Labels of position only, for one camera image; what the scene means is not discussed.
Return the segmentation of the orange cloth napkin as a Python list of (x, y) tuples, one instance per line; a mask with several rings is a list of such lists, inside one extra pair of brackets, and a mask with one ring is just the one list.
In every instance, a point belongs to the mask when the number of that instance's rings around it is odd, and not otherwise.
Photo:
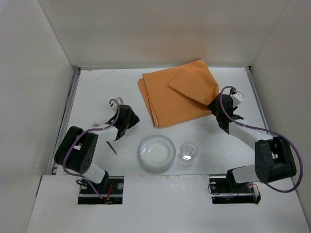
[(207, 106), (219, 94), (219, 85), (202, 59), (144, 73), (138, 86), (156, 128), (210, 115)]

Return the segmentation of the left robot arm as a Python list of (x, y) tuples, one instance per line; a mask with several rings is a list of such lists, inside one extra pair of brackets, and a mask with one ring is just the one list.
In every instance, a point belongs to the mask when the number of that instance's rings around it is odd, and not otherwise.
[(63, 167), (69, 175), (80, 177), (95, 192), (107, 189), (109, 174), (93, 163), (97, 141), (105, 142), (121, 139), (126, 131), (139, 122), (139, 117), (129, 105), (115, 104), (116, 113), (101, 126), (84, 130), (71, 126), (58, 147), (54, 162)]

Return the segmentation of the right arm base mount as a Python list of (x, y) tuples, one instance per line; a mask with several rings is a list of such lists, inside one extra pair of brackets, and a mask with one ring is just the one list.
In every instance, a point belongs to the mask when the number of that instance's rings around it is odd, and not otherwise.
[(226, 176), (211, 176), (208, 192), (213, 204), (259, 204), (261, 194), (255, 183), (229, 183)]

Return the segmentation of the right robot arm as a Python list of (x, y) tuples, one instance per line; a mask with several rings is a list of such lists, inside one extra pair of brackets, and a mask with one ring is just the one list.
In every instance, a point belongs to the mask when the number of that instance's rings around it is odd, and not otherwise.
[(272, 136), (246, 126), (243, 117), (235, 115), (237, 109), (236, 93), (219, 94), (207, 108), (216, 116), (218, 126), (228, 135), (240, 139), (254, 151), (254, 164), (232, 168), (227, 171), (226, 179), (231, 186), (251, 182), (271, 182), (296, 175), (297, 169), (290, 144), (280, 136)]

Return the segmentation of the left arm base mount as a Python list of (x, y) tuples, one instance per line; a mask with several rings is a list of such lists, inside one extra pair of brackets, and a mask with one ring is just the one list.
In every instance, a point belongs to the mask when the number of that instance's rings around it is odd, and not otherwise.
[(123, 201), (124, 177), (112, 176), (106, 187), (99, 188), (102, 199), (94, 192), (91, 186), (83, 180), (76, 180), (80, 186), (78, 204), (79, 205), (119, 205)]

